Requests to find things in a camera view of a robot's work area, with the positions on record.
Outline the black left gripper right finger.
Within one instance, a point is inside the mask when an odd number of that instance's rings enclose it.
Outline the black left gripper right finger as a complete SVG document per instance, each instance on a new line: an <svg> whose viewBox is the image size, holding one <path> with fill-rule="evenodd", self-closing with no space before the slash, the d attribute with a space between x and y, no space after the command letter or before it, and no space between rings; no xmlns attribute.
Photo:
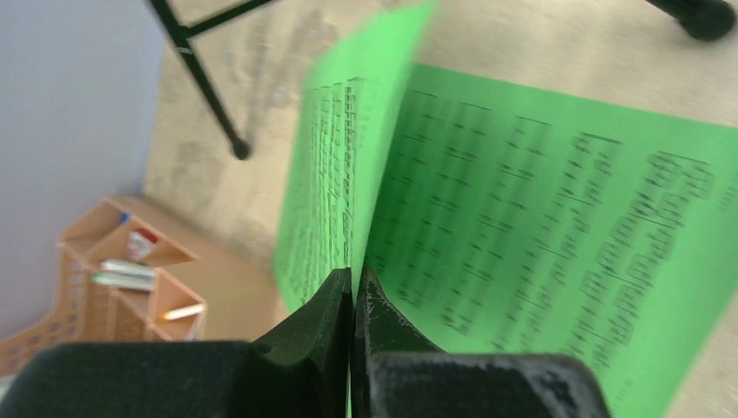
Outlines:
<svg viewBox="0 0 738 418"><path fill-rule="evenodd" d="M563 354L451 354L363 269L351 354L354 417L609 417L600 384Z"/></svg>

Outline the green sheet music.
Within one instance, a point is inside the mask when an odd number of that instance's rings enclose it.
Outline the green sheet music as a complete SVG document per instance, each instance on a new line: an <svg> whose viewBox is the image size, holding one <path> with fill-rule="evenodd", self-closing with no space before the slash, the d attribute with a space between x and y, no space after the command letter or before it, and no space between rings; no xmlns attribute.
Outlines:
<svg viewBox="0 0 738 418"><path fill-rule="evenodd" d="M737 130L418 65L366 249L437 345L662 417L737 285Z"/></svg>
<svg viewBox="0 0 738 418"><path fill-rule="evenodd" d="M272 270L290 311L335 269L357 285L415 51L435 9L382 11L308 72Z"/></svg>

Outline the black music stand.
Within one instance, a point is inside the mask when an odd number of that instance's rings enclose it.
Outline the black music stand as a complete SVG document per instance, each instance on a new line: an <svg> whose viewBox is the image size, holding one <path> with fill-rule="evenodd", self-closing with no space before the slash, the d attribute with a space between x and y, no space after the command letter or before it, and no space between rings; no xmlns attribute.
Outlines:
<svg viewBox="0 0 738 418"><path fill-rule="evenodd" d="M147 1L154 16L163 26L164 32L171 41L184 67L193 79L203 99L208 104L211 113L231 146L233 156L238 160L246 160L252 153L251 140L241 138L235 125L229 118L218 94L215 92L199 56L192 46L190 39L206 33L209 30L227 24L242 17L255 9L269 4L270 0L242 1L234 5L215 11L192 24L182 24L170 3L165 0Z"/></svg>

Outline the red white small box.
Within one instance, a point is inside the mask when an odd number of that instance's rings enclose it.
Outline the red white small box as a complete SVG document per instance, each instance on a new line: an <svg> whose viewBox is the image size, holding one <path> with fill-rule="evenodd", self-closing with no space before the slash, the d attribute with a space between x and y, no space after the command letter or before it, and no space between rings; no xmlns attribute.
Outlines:
<svg viewBox="0 0 738 418"><path fill-rule="evenodd" d="M126 242L127 258L139 262L155 249L157 243L158 236L150 230L134 229L129 232Z"/></svg>

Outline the green cap white marker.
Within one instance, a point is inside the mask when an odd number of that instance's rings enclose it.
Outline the green cap white marker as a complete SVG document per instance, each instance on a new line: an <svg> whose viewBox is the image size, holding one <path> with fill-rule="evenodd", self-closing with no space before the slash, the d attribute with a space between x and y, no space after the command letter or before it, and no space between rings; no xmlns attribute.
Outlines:
<svg viewBox="0 0 738 418"><path fill-rule="evenodd" d="M100 286L119 287L134 291L150 292L154 288L153 278L97 273L92 276L92 280Z"/></svg>

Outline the peach plastic file organizer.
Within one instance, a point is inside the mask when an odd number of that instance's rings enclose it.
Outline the peach plastic file organizer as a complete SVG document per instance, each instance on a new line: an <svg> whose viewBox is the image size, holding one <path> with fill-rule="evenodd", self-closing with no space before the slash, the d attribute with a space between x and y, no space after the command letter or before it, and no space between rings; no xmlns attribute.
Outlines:
<svg viewBox="0 0 738 418"><path fill-rule="evenodd" d="M287 315L269 273L145 199L104 199L57 248L57 304L2 341L2 375L66 341L254 340Z"/></svg>

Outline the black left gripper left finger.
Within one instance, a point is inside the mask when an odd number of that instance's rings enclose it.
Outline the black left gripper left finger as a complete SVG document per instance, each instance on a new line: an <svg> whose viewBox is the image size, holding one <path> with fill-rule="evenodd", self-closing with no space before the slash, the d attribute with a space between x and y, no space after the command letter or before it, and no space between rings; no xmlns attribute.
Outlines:
<svg viewBox="0 0 738 418"><path fill-rule="evenodd" d="M14 379L4 417L343 417L348 269L258 339L70 342Z"/></svg>

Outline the yellow tip white pen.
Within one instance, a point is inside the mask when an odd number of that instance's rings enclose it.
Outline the yellow tip white pen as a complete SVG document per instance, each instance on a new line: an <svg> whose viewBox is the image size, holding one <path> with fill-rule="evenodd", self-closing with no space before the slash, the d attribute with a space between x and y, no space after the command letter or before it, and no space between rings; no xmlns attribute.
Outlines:
<svg viewBox="0 0 738 418"><path fill-rule="evenodd" d="M193 315L199 315L205 311L205 305L202 303L179 307L169 310L161 315L162 320L172 321L180 320Z"/></svg>

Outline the white marker tube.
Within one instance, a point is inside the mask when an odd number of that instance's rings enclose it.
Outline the white marker tube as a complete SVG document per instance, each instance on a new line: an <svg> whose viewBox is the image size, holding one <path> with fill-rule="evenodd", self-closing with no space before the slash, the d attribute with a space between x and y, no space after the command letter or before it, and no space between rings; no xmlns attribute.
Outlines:
<svg viewBox="0 0 738 418"><path fill-rule="evenodd" d="M141 278L154 277L154 269L152 267L125 260L103 260L100 262L99 267L104 272L114 274Z"/></svg>

